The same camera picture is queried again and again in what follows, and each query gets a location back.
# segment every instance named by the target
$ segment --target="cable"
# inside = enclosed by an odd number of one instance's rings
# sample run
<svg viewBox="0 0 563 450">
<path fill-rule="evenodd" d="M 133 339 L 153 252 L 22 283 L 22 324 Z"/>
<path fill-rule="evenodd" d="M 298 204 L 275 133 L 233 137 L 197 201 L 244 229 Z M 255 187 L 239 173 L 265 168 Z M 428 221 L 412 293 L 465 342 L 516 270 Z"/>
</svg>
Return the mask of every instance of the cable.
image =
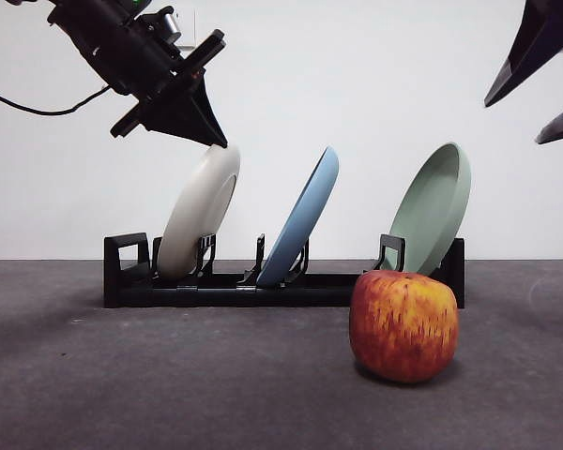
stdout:
<svg viewBox="0 0 563 450">
<path fill-rule="evenodd" d="M 33 108 L 27 108 L 26 106 L 14 103 L 14 102 L 12 102 L 12 101 L 10 101 L 7 98 L 4 98 L 2 96 L 0 96 L 0 101 L 2 101 L 3 103 L 6 103 L 8 106 L 11 106 L 11 107 L 16 108 L 16 109 L 21 110 L 21 111 L 25 111 L 27 113 L 32 113 L 32 114 L 37 114 L 37 115 L 65 115 L 65 114 L 75 113 L 83 105 L 89 103 L 94 98 L 101 96 L 102 94 L 104 94 L 109 89 L 111 89 L 111 86 L 103 87 L 97 93 L 92 94 L 90 97 L 86 98 L 84 101 L 81 101 L 78 104 L 76 104 L 74 107 L 69 108 L 68 110 L 64 110 L 64 111 L 40 111 L 40 110 L 35 110 Z"/>
</svg>

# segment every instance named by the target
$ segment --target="white wall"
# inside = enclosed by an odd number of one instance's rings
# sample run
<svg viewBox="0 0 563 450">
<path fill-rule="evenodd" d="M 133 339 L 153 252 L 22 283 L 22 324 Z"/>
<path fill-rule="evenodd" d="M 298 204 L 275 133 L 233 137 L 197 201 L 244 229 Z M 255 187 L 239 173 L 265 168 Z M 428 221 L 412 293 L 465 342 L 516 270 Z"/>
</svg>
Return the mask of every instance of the white wall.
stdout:
<svg viewBox="0 0 563 450">
<path fill-rule="evenodd" d="M 155 0 L 151 9 L 166 5 Z M 489 110 L 482 100 L 524 1 L 194 1 L 213 109 L 243 156 L 220 256 L 248 259 L 282 228 L 324 147 L 341 174 L 312 235 L 314 258 L 372 258 L 379 233 L 440 144 L 469 155 L 460 235 L 471 259 L 563 258 L 563 141 L 534 137 L 563 111 L 563 54 Z M 102 87 L 47 1 L 0 2 L 0 93 L 44 109 Z M 0 104 L 0 259 L 101 258 L 106 235 L 161 235 L 206 147 L 137 128 L 113 139 L 134 99 L 113 93 L 42 118 Z"/>
</svg>

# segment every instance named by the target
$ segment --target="rack handle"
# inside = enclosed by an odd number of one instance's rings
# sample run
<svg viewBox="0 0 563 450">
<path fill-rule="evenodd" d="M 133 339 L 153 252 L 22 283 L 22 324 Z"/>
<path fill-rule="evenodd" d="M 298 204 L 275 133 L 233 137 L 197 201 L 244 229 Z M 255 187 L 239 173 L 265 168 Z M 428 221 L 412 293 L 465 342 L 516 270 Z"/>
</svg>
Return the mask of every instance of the rack handle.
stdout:
<svg viewBox="0 0 563 450">
<path fill-rule="evenodd" d="M 404 248 L 405 241 L 403 237 L 392 236 L 391 234 L 382 234 L 379 238 L 379 258 L 373 266 L 372 270 L 379 270 L 382 264 L 386 260 L 386 248 L 392 248 L 398 252 L 396 256 L 396 267 L 394 268 L 397 272 L 402 272 L 404 270 Z"/>
</svg>

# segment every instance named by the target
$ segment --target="gray carpet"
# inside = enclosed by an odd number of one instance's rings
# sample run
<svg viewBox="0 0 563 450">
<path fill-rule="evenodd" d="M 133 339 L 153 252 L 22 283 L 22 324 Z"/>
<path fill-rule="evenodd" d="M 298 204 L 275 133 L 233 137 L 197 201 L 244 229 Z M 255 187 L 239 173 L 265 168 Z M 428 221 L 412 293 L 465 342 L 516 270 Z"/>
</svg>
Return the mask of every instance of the gray carpet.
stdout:
<svg viewBox="0 0 563 450">
<path fill-rule="evenodd" d="M 355 366 L 347 308 L 103 309 L 101 282 L 0 262 L 0 450 L 563 449 L 563 262 L 468 262 L 417 387 Z"/>
</svg>

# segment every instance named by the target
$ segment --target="apple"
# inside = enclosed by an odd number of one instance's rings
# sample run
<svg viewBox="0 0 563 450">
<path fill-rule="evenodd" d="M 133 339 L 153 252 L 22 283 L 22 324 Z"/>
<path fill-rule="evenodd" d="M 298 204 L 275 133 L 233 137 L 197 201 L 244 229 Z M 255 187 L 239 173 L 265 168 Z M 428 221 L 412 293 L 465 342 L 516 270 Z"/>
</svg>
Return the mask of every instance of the apple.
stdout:
<svg viewBox="0 0 563 450">
<path fill-rule="evenodd" d="M 418 383 L 445 368 L 457 347 L 452 290 L 420 274 L 372 270 L 353 290 L 350 345 L 357 361 L 388 380 Z"/>
</svg>

